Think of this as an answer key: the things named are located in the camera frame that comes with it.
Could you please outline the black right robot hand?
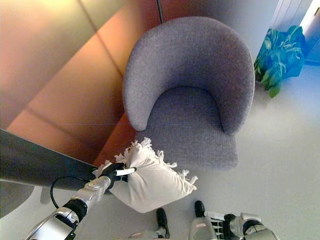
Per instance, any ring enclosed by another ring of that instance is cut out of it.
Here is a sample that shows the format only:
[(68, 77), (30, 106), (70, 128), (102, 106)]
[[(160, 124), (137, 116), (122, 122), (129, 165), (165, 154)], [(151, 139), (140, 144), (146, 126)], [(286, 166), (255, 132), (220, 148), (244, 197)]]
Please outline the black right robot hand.
[(205, 210), (203, 215), (209, 219), (218, 240), (241, 240), (231, 230), (231, 221), (236, 218), (234, 214), (222, 214)]

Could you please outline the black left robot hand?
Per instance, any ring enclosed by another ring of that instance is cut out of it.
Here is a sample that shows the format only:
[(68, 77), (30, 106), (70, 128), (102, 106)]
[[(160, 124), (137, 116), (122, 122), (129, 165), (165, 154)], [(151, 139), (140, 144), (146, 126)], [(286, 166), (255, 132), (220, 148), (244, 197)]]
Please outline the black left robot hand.
[(128, 175), (134, 173), (136, 167), (126, 167), (125, 163), (111, 163), (103, 171), (102, 176), (106, 176), (110, 180), (108, 189), (111, 189), (116, 181), (128, 182)]

